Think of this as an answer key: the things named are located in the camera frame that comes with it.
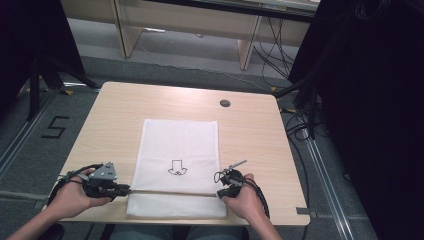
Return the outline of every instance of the black panel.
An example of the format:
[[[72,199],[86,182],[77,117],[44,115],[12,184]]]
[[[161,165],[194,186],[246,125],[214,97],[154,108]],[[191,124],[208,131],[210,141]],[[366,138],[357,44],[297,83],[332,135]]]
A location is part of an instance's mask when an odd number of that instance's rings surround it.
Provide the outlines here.
[[[48,55],[83,74],[84,68],[59,0],[0,2],[0,116],[29,77],[36,55]]]
[[[392,1],[385,17],[356,23],[318,86],[328,128],[378,237],[422,239],[424,15]],[[313,33],[309,48],[326,37]]]

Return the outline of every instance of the white towel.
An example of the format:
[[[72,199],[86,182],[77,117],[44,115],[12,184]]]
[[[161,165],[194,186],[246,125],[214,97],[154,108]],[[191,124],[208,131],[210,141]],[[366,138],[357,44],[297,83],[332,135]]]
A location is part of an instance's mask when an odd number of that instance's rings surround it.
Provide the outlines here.
[[[142,217],[225,217],[216,197],[218,123],[144,121],[127,214]]]

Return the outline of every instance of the desk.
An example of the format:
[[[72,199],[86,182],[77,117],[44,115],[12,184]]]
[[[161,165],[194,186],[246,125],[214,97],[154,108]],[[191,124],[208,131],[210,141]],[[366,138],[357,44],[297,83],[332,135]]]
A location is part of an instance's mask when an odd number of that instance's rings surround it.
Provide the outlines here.
[[[222,107],[220,101],[231,102]],[[144,119],[218,121],[221,167],[247,159],[237,169],[254,173],[275,225],[307,225],[298,215],[305,200],[284,126],[271,95],[108,82],[97,97],[61,174],[113,161],[118,183],[131,184]],[[245,225],[230,210],[225,219],[129,218],[127,197],[66,221],[109,223]]]
[[[318,6],[307,0],[61,0],[61,3],[68,18],[115,24],[123,57],[131,56],[142,28],[149,27],[238,39],[241,69],[247,69],[255,41],[275,41],[268,19],[262,19],[260,14],[273,13],[278,18],[271,21],[276,33],[280,28],[279,18],[287,19],[281,27],[280,44],[300,46]]]

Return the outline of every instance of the downward arrow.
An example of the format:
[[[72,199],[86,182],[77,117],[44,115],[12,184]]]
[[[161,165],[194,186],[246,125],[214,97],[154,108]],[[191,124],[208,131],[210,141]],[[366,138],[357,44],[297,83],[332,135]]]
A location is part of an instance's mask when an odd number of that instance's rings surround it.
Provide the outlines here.
[[[172,160],[172,168],[168,172],[172,175],[181,176],[187,172],[187,168],[183,168],[183,160]]]

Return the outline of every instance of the forearm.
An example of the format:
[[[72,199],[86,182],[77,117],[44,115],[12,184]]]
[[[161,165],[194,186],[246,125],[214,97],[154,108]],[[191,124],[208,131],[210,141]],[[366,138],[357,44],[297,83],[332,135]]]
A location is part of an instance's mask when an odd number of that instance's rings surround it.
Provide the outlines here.
[[[260,239],[282,240],[280,234],[277,232],[274,225],[272,225],[271,220],[269,220],[269,218],[267,218],[265,214],[249,217],[246,220],[259,235]]]
[[[29,222],[23,225],[18,231],[12,234],[7,240],[31,240],[37,239],[43,234],[50,226],[59,220],[55,214],[49,209],[40,212],[37,216],[32,218]]]

